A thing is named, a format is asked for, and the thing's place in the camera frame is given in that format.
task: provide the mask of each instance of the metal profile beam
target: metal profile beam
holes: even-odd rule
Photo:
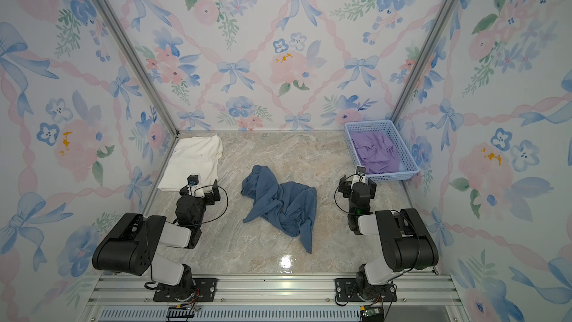
[[[425,65],[427,65],[427,63],[429,62],[429,58],[433,53],[433,50],[437,46],[437,42],[441,38],[441,34],[443,33],[445,24],[447,24],[449,18],[451,17],[451,14],[453,13],[453,10],[457,8],[458,4],[459,0],[445,0],[443,2],[443,5],[441,5],[441,8],[437,13],[437,17],[435,17],[435,25],[433,25],[433,28],[429,32],[429,35],[427,36],[425,42],[423,43],[423,46],[421,47],[421,53],[419,54],[419,57],[415,62],[415,65],[411,69],[411,75],[409,75],[410,77],[409,81],[407,81],[407,84],[405,85],[403,91],[401,92],[401,95],[397,99],[397,104],[395,105],[395,109],[391,114],[391,121],[393,121],[393,123],[395,123],[396,125],[397,125],[397,120],[399,119],[401,113],[403,113],[407,105],[407,101],[409,100],[411,93],[413,93],[415,85],[421,78],[421,74],[423,72],[423,69],[425,68]]]
[[[218,278],[215,302],[204,305],[335,305],[334,279],[352,278],[353,273],[304,275],[195,275]],[[132,275],[101,276],[91,294],[93,305],[165,305],[153,302],[143,278]],[[411,272],[399,277],[397,305],[459,306],[461,300],[448,275]]]
[[[173,135],[173,137],[175,137],[178,133],[177,127],[175,126],[173,119],[170,117],[167,108],[163,104],[163,101],[159,97],[159,94],[153,86],[153,83],[149,80],[145,66],[139,59],[139,55],[135,52],[135,48],[131,44],[131,41],[129,41],[129,38],[123,30],[123,27],[121,27],[115,12],[111,9],[109,1],[93,0],[93,4],[96,6],[97,11],[99,11],[99,13],[105,19],[105,23],[107,24],[111,34],[117,41],[121,51],[123,51],[125,54],[127,61],[132,65],[132,68],[135,71],[141,86],[149,96],[149,99],[157,110],[157,113],[159,116],[161,116],[161,119],[167,126],[169,132]]]

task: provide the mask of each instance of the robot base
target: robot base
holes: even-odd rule
[[[335,282],[336,300],[338,303],[362,302],[370,304],[374,302],[378,296],[380,296],[379,302],[381,302],[382,298],[384,303],[391,301],[397,302],[394,284],[374,286],[375,289],[370,288],[364,293],[359,293],[358,282],[355,278],[336,278]]]

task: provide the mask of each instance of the purple cloth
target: purple cloth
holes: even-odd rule
[[[399,171],[399,152],[382,131],[350,132],[357,156],[367,174]]]

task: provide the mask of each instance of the black cable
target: black cable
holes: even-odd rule
[[[211,187],[211,186],[214,186],[214,185],[202,186],[202,187],[200,187],[200,188],[197,188],[197,189],[195,190],[195,192],[196,192],[198,189],[208,188],[208,187]],[[226,190],[225,190],[223,187],[219,186],[219,188],[223,190],[224,195],[226,196],[226,206],[225,206],[224,211],[223,211],[222,214],[220,214],[219,216],[217,216],[216,218],[214,218],[214,219],[212,219],[212,220],[204,221],[204,222],[201,222],[201,223],[199,223],[199,224],[190,224],[190,225],[181,225],[181,224],[179,224],[179,226],[182,226],[182,227],[190,227],[190,226],[202,225],[202,224],[206,224],[207,222],[215,221],[215,220],[217,220],[218,218],[220,218],[221,216],[223,216],[224,213],[226,212],[226,210],[228,209],[228,194],[226,193]]]
[[[397,285],[396,285],[396,284],[393,284],[393,285],[395,286],[394,296],[395,296],[396,299],[397,299]],[[390,306],[387,308],[387,313],[386,313],[386,312],[383,312],[383,322],[385,322],[385,320],[387,319],[387,315],[390,314],[390,309],[391,309],[391,305],[393,304],[393,300],[394,300],[394,299],[392,298],[392,299],[391,299],[391,302],[390,302]]]
[[[361,180],[363,179],[363,176],[361,176],[361,175],[359,175],[359,174],[352,174],[352,175],[350,175],[349,177],[347,177],[344,181],[340,182],[340,184],[338,185],[338,187],[336,188],[336,190],[333,191],[333,202],[336,203],[336,205],[338,206],[338,209],[340,209],[341,211],[343,211],[343,212],[346,213],[346,214],[358,215],[358,216],[360,216],[360,215],[368,215],[368,214],[350,213],[349,211],[345,211],[344,209],[342,209],[342,208],[339,206],[338,201],[336,200],[336,193],[338,192],[338,189],[340,189],[340,186],[341,186],[345,181],[347,181],[349,178],[353,177],[354,175],[360,176],[360,182],[361,182]]]
[[[355,288],[356,288],[357,285],[358,285],[358,282],[356,281],[356,282],[354,283],[354,287],[352,287],[352,290],[351,290],[351,292],[349,293],[350,297],[354,295],[354,290],[355,290]],[[333,301],[334,301],[338,306],[340,306],[340,307],[347,306],[348,303],[349,303],[349,301],[347,301],[345,305],[340,305],[340,304],[338,303],[338,294],[336,294],[336,296],[333,297]]]

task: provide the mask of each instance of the mounting plate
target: mounting plate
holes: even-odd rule
[[[336,300],[338,303],[346,302],[363,302],[370,304],[375,301],[377,296],[373,299],[362,298],[357,291],[358,285],[355,278],[336,278]],[[397,296],[395,292],[391,292],[390,288],[395,289],[394,284],[379,286],[379,293],[381,293],[381,298],[383,298],[384,303],[389,303],[391,301],[397,302]]]
[[[216,278],[193,278],[195,285],[200,290],[200,294],[197,298],[197,302],[212,302],[215,300],[215,292],[216,292]],[[153,301],[155,302],[182,302],[177,301],[174,297],[167,297],[168,292],[161,290],[156,291],[153,297]]]

